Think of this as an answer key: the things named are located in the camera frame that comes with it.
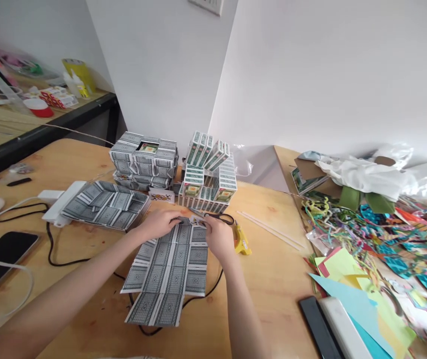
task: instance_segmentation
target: white stick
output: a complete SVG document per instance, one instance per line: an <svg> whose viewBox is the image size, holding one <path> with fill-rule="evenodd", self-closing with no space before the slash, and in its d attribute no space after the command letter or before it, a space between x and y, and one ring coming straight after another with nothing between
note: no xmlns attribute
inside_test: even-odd
<svg viewBox="0 0 427 359"><path fill-rule="evenodd" d="M289 240L286 240L282 237L280 237L279 235L277 235L276 233L274 233L271 229L269 229L268 227L265 227L264 225L262 225L261 223L258 223L257 221L255 221L252 218L249 218L247 216L245 216L243 213L238 212L238 214L242 215L243 217L245 217L246 219L250 220L251 222L253 222L254 224L256 224L257 226L260 226L261 228L263 228L265 231L271 233L272 235L274 235L275 237L278 237L279 239L281 239L283 242L285 242L286 244L289 244L291 247L293 247L294 249L296 249L297 251L300 251L300 249L298 247L296 247L293 243L291 243Z"/></svg>
<svg viewBox="0 0 427 359"><path fill-rule="evenodd" d="M248 214L248 213L246 213L246 212L242 212L242 214L244 214L246 217L249 217L249 218L251 218L251 219L254 219L256 222L261 223L262 225L264 225L264 226L268 227L269 229L272 229L272 230L274 230L275 232L278 232L278 233L279 233L279 234L281 234L283 237L288 238L290 241L292 241L292 242L296 243L297 245L300 245L301 247L306 248L306 246L304 246L304 245L303 245L303 244L301 244L301 243L298 243L298 242L297 242L297 241L295 241L293 238L291 238L289 235L284 234L283 232L280 232L279 230L274 229L273 227L271 227L271 226L267 225L266 223L261 222L259 219L257 219L257 218L255 218L255 217L253 217L251 214Z"/></svg>

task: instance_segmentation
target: blue paper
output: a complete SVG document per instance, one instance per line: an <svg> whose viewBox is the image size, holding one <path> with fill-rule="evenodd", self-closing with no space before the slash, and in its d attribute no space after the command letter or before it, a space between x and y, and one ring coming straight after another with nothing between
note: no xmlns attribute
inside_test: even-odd
<svg viewBox="0 0 427 359"><path fill-rule="evenodd" d="M358 334L366 345L366 348L368 348L369 354L371 354L373 359L392 359L391 356L373 338L371 338L368 332L365 331L352 316L349 316L349 318L351 318L351 321L356 327Z"/></svg>
<svg viewBox="0 0 427 359"><path fill-rule="evenodd" d="M331 296L343 304L346 312L379 344L392 358L394 349L379 332L378 310L371 305L368 294L334 280L309 273L310 276Z"/></svg>

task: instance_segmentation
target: black scissors handle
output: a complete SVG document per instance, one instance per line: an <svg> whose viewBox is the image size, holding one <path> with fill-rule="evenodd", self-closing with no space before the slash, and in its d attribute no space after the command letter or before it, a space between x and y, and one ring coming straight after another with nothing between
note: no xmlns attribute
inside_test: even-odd
<svg viewBox="0 0 427 359"><path fill-rule="evenodd" d="M226 213L222 213L222 214L208 214L210 217L216 218L221 220L222 222L225 222L228 225L232 225L233 223L235 223L235 219Z"/></svg>

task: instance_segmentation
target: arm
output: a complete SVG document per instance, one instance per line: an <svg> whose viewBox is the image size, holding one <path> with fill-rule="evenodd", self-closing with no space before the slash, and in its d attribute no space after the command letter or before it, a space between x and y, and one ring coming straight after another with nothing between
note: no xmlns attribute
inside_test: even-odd
<svg viewBox="0 0 427 359"><path fill-rule="evenodd" d="M154 211L117 243L40 294L0 328L0 358L35 358L142 243L169 233L178 211Z"/></svg>
<svg viewBox="0 0 427 359"><path fill-rule="evenodd" d="M233 359L270 357L267 340L248 291L242 266L233 244L233 232L224 222L205 217L208 247L225 272L228 297L228 326Z"/></svg>

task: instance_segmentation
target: table leg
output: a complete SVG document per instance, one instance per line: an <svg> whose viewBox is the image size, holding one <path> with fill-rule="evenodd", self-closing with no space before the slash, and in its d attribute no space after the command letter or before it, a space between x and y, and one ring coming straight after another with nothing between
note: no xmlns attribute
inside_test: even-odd
<svg viewBox="0 0 427 359"><path fill-rule="evenodd" d="M107 138L106 140L112 143L115 143L117 140L117 127L119 125L119 114L120 106L117 99L115 100L115 105L113 105L109 110L109 123L107 125ZM108 143L105 143L105 147L112 147Z"/></svg>

